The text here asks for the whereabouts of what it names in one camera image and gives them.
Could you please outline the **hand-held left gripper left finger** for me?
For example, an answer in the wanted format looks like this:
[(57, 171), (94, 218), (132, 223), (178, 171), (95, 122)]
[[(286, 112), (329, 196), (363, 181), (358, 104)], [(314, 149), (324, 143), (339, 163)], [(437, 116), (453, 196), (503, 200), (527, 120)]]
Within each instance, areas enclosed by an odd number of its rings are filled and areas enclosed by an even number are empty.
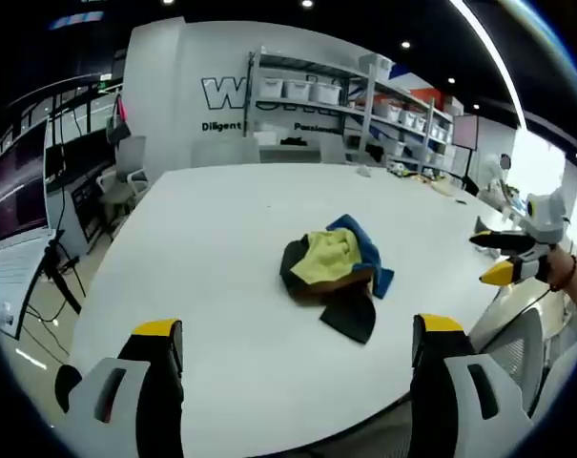
[(143, 323), (87, 374), (59, 367), (56, 433), (76, 457), (181, 457), (183, 345), (177, 318)]

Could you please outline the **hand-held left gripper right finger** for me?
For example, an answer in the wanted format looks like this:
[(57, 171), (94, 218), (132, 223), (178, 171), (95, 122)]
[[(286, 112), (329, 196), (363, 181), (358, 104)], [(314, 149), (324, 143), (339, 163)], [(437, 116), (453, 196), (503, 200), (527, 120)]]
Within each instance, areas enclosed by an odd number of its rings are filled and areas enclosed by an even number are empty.
[(412, 369), (412, 457), (507, 457), (533, 429), (519, 386), (448, 317), (414, 316)]

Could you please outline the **person's right hand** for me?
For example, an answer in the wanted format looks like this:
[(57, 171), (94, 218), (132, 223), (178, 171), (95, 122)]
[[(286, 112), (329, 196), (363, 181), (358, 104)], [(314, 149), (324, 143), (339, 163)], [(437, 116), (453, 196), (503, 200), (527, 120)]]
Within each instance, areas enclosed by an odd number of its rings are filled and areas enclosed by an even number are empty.
[(553, 290), (561, 290), (567, 286), (573, 276), (575, 260), (557, 245), (547, 255), (547, 266), (548, 284)]

